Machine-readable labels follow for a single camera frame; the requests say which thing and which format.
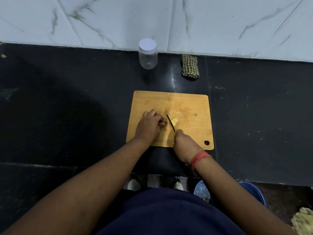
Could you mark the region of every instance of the wooden cutting board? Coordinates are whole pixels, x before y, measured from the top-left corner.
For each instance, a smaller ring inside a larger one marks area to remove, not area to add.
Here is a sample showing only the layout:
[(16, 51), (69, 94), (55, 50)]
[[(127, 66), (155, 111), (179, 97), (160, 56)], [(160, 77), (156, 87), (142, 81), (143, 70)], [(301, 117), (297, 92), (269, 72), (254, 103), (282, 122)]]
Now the wooden cutting board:
[[(156, 91), (134, 91), (131, 104), (126, 142), (134, 138), (143, 112), (156, 109), (166, 119), (166, 114), (177, 118), (175, 129), (181, 129), (203, 149), (214, 149), (209, 98), (207, 95), (169, 93)], [(152, 146), (173, 147), (174, 131), (167, 123)]]

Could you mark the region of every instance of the person's left hand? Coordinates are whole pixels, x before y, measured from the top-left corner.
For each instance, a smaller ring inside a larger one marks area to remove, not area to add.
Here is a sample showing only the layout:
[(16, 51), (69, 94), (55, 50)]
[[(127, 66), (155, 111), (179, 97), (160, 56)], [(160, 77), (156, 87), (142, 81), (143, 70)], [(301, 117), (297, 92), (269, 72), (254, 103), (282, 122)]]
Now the person's left hand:
[(143, 113), (136, 129), (135, 137), (141, 139), (149, 146), (158, 137), (161, 127), (165, 125), (164, 118), (157, 114), (156, 110), (146, 111)]

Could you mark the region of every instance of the lid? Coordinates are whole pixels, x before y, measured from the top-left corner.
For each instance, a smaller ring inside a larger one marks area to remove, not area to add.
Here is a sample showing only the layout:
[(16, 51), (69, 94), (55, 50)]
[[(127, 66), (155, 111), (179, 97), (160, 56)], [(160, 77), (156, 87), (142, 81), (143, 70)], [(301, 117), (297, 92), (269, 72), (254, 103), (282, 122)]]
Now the lid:
[(155, 52), (157, 43), (153, 39), (142, 39), (139, 42), (139, 49), (144, 54), (151, 54)]

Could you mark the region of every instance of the marble tile wall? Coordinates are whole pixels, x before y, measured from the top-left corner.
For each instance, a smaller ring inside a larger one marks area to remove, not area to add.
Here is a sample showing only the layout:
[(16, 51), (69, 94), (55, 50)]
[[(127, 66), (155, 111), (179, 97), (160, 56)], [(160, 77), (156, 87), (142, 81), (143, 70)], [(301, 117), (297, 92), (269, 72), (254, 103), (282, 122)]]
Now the marble tile wall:
[(0, 0), (0, 41), (313, 62), (313, 0)]

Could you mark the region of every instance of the white shoe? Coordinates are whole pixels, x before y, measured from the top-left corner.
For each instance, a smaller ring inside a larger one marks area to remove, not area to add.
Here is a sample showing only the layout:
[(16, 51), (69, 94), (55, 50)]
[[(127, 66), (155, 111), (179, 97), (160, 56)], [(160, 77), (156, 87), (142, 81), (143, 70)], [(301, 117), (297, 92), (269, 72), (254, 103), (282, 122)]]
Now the white shoe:
[(182, 183), (180, 183), (180, 182), (176, 182), (173, 188), (184, 190), (184, 187), (182, 186)]
[(141, 185), (136, 179), (131, 179), (127, 184), (127, 189), (137, 191), (141, 189)]

